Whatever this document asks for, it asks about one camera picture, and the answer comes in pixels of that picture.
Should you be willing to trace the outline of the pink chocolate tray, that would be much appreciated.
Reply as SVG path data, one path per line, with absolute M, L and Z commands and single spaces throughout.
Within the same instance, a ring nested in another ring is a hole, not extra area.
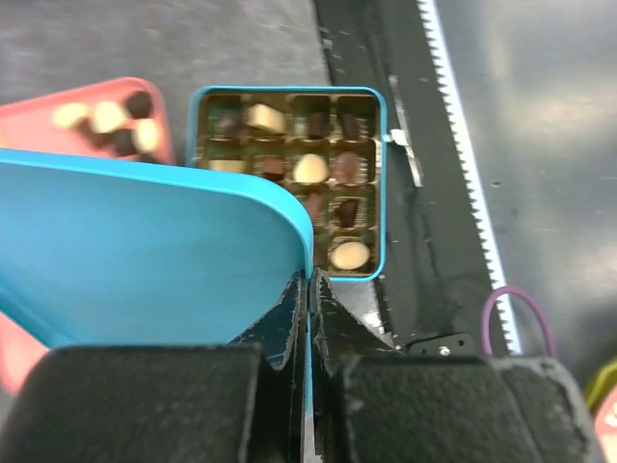
M 1 109 L 1 384 L 72 346 L 173 345 L 186 223 L 163 97 L 120 78 Z

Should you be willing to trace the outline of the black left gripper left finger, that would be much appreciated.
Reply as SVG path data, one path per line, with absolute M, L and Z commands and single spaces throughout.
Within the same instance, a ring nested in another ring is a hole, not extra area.
M 5 462 L 299 462 L 308 282 L 223 345 L 46 354 L 1 428 Z

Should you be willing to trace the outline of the blue tin lid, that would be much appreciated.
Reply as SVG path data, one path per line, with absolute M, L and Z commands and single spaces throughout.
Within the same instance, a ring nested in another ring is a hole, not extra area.
M 1 309 L 50 348 L 238 341 L 311 273 L 312 232 L 259 177 L 1 152 Z

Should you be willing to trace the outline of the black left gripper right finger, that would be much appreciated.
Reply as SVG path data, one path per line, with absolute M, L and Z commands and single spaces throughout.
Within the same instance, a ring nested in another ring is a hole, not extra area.
M 309 287 L 316 453 L 326 462 L 599 462 L 572 375 L 550 357 L 404 355 Z

